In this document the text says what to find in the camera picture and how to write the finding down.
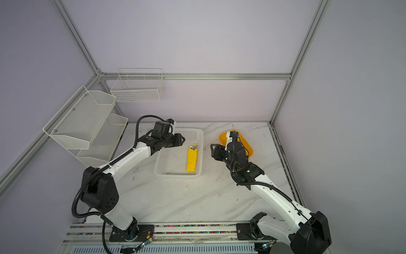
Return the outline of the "white plastic perforated basket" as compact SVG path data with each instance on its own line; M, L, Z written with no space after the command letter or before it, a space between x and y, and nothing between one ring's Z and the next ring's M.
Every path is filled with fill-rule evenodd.
M154 174L163 178L197 178L202 174L204 132L194 128L176 128L186 141L181 147L163 148L158 152ZM194 171L187 170L188 149L197 146L197 161Z

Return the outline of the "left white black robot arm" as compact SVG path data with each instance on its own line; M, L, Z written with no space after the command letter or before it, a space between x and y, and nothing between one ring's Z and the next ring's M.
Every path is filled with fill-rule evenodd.
M154 128L139 136L140 121L136 123L134 145L126 152L100 167L88 167L82 177L71 212L75 218L96 215L129 238L134 238L139 228L137 220L120 203L116 184L137 164L163 148L181 147L186 139L174 133L173 119L159 120Z

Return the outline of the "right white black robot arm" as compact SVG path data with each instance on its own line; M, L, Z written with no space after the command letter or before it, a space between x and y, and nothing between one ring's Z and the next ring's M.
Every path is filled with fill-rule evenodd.
M238 132L229 131L226 136L225 145L210 146L211 157L225 163L236 185L256 193L283 219L278 221L260 212L250 219L246 235L254 240L274 238L290 246L295 254L323 254L332 244L327 217L280 190L264 170L249 160Z

